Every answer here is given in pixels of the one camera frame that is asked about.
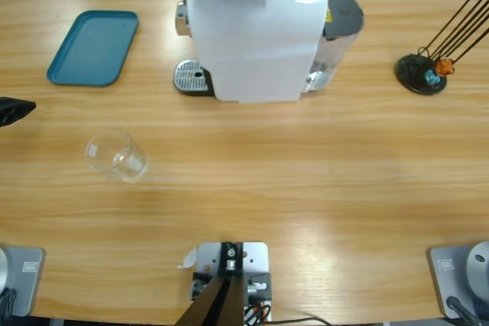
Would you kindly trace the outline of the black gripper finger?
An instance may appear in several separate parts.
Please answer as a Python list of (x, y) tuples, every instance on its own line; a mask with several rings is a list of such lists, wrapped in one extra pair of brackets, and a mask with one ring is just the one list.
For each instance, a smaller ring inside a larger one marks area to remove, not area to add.
[(37, 107), (35, 102), (20, 100), (16, 98), (0, 98), (0, 125), (2, 127), (14, 124), (25, 118)]

